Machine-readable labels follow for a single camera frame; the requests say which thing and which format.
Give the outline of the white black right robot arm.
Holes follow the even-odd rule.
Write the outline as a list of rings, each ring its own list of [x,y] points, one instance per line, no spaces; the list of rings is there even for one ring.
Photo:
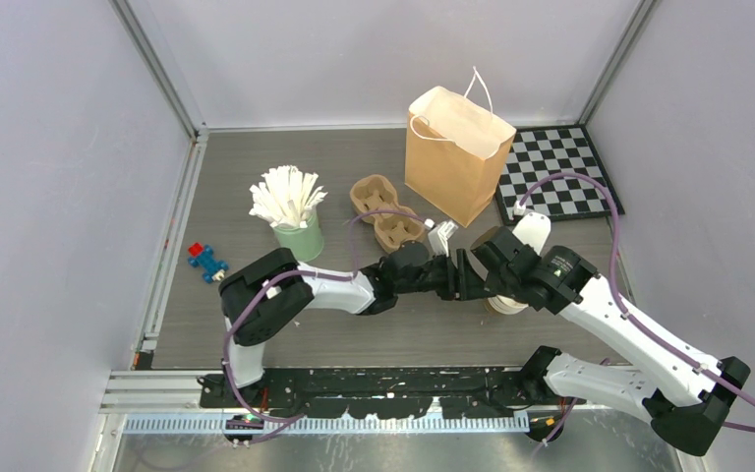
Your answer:
[[[542,345],[520,371],[528,399],[542,404],[554,396],[576,397],[604,404],[649,424],[678,450],[708,452],[736,395],[702,371],[710,368],[742,387],[750,375],[744,362],[693,348],[632,305],[623,314],[623,300],[609,280],[567,247],[540,255],[511,230],[494,227],[471,252],[487,269],[485,285],[494,294],[581,326],[632,365],[629,370],[597,365]]]

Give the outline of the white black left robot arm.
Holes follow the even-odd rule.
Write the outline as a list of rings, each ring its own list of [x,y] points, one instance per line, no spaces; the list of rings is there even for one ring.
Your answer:
[[[222,358],[224,393],[240,407],[261,398],[264,345],[303,311],[371,316],[394,308],[400,295],[419,292],[452,301],[458,275],[449,255],[433,256],[419,242],[404,243],[353,272],[299,263],[289,249],[268,253],[218,287],[228,334]]]

